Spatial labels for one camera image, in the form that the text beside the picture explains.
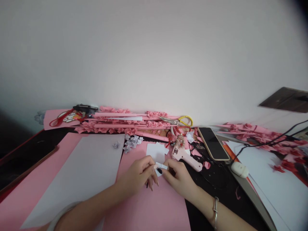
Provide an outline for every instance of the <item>pink glue gun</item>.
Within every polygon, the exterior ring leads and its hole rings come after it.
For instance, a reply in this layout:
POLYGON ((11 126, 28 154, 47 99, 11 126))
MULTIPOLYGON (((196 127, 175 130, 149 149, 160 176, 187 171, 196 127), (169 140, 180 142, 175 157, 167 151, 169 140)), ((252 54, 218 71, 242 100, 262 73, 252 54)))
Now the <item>pink glue gun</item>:
POLYGON ((202 164, 196 161, 185 151, 185 140, 182 134, 177 136, 175 145, 172 150, 172 158, 176 159, 177 161, 183 159, 197 172, 200 172, 202 170, 202 164))

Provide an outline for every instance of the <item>wall socket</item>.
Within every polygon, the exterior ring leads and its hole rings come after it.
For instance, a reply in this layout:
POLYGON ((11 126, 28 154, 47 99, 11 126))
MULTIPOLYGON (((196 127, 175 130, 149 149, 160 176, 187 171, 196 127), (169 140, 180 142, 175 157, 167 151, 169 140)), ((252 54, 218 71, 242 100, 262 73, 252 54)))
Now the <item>wall socket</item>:
POLYGON ((308 92, 282 87, 259 106, 292 112, 308 112, 308 92))

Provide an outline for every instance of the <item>fingernail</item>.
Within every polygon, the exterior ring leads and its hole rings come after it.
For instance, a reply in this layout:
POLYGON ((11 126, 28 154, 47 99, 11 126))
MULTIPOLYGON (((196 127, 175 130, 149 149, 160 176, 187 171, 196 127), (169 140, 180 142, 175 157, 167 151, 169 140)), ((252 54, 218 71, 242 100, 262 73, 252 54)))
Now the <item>fingernail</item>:
POLYGON ((162 171, 160 168, 158 168, 157 171, 158 171, 160 174, 163 174, 163 171, 162 171))

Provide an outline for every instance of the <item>yellow-handled scissors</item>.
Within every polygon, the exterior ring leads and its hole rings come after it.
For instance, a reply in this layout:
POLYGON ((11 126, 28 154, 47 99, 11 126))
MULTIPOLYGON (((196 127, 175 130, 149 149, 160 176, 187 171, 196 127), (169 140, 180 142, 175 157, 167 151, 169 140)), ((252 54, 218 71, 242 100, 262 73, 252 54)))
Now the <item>yellow-handled scissors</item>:
POLYGON ((168 123, 171 123, 173 125, 177 125, 177 126, 179 125, 179 123, 182 123, 182 124, 184 124, 184 126, 188 126, 188 127, 192 127, 193 126, 193 120, 188 115, 181 116, 180 118, 178 118, 176 120, 168 119, 168 118, 165 118, 165 117, 160 117, 160 119, 163 120, 163 121, 166 121, 168 123), (190 120, 191 124, 188 125, 187 123, 184 123, 182 121, 182 119, 184 119, 184 118, 188 118, 190 120))

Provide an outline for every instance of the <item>bracelet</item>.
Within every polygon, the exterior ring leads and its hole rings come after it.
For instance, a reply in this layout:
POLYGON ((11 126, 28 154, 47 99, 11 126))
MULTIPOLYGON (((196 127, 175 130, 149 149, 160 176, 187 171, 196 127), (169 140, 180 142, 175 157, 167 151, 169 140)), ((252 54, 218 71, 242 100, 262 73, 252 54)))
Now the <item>bracelet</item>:
POLYGON ((215 212, 215 223, 214 223, 214 230, 217 230, 217 214, 218 214, 218 211, 217 211, 217 202, 219 201, 218 197, 215 197, 215 204, 214 204, 214 208, 213 208, 213 211, 215 212))

